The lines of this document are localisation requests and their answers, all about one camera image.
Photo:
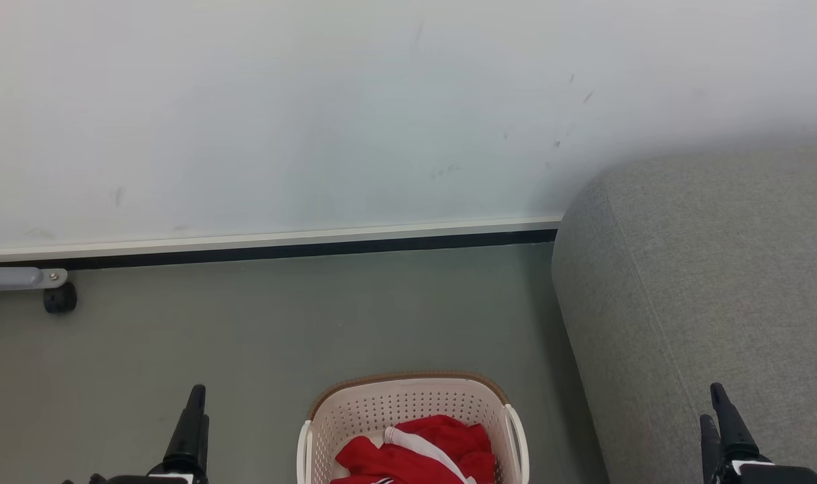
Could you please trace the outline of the cream perforated laundry basket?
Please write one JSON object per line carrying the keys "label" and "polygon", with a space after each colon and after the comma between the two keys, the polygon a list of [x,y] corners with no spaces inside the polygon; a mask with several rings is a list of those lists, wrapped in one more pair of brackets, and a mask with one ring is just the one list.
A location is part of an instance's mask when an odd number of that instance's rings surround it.
{"label": "cream perforated laundry basket", "polygon": [[445,415],[480,425],[495,456],[494,484],[529,484],[529,448],[519,414],[493,380],[468,372],[402,372],[346,380],[321,393],[299,432],[298,484],[345,476],[338,451],[352,438],[381,444],[387,427]]}

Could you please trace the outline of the grey fabric sofa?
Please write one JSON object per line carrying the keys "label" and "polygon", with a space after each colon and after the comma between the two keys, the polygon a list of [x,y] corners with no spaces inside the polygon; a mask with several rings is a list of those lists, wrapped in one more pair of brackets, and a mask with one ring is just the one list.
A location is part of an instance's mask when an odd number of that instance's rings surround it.
{"label": "grey fabric sofa", "polygon": [[610,484],[702,484],[714,382],[765,456],[817,472],[817,145],[606,169],[551,274]]}

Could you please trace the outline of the red garment wide white band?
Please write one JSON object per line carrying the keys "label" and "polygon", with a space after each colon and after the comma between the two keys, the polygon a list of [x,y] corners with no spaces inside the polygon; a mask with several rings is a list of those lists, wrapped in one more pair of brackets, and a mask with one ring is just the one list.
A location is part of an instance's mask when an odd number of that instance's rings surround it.
{"label": "red garment wide white band", "polygon": [[387,427],[383,443],[434,460],[461,484],[495,484],[497,457],[482,425],[434,415]]}

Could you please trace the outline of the black caster wheel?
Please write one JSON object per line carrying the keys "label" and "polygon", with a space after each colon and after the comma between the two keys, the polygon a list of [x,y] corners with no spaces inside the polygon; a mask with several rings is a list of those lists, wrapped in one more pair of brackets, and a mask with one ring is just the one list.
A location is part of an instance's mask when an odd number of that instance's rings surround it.
{"label": "black caster wheel", "polygon": [[77,307],[78,296],[72,282],[65,282],[56,288],[44,289],[42,296],[45,310],[49,315],[63,315],[74,311]]}

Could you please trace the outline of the grey metal furniture leg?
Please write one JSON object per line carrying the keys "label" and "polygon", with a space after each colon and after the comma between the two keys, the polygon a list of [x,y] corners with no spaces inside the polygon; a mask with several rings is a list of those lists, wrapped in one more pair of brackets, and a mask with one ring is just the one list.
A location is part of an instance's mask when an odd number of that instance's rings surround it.
{"label": "grey metal furniture leg", "polygon": [[64,269],[0,267],[0,292],[58,288],[68,281],[68,277]]}

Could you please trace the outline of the white and black baseboard strip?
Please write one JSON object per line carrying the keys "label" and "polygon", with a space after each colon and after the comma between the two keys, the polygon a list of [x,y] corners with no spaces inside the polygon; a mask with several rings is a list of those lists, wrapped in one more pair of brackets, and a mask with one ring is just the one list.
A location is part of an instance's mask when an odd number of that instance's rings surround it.
{"label": "white and black baseboard strip", "polygon": [[555,239],[561,216],[496,218],[366,229],[245,234],[0,249],[0,266],[101,270],[420,251],[473,246],[537,244]]}

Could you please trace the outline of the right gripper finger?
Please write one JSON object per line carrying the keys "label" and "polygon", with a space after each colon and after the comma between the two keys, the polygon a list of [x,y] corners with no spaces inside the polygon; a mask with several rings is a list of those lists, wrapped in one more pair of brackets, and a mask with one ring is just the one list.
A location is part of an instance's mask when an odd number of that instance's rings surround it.
{"label": "right gripper finger", "polygon": [[721,435],[713,417],[699,416],[701,432],[701,475],[703,484],[721,484],[718,469],[722,462]]}
{"label": "right gripper finger", "polygon": [[714,382],[709,389],[712,407],[718,417],[718,422],[715,424],[720,432],[722,460],[771,462],[764,454],[761,454],[755,439],[722,384]]}

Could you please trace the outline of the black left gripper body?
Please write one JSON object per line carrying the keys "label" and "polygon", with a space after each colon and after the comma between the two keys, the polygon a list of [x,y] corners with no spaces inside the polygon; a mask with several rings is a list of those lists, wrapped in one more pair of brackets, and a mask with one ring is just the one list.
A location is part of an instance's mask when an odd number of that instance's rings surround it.
{"label": "black left gripper body", "polygon": [[203,474],[181,474],[158,472],[147,475],[117,475],[105,477],[99,474],[90,476],[87,484],[209,484]]}

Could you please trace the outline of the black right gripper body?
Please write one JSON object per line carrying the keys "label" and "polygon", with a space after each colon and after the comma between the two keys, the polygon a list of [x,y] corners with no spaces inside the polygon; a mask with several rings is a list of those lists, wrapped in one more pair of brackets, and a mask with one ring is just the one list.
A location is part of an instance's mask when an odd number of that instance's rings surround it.
{"label": "black right gripper body", "polygon": [[723,460],[714,470],[714,484],[817,484],[817,472],[764,460]]}

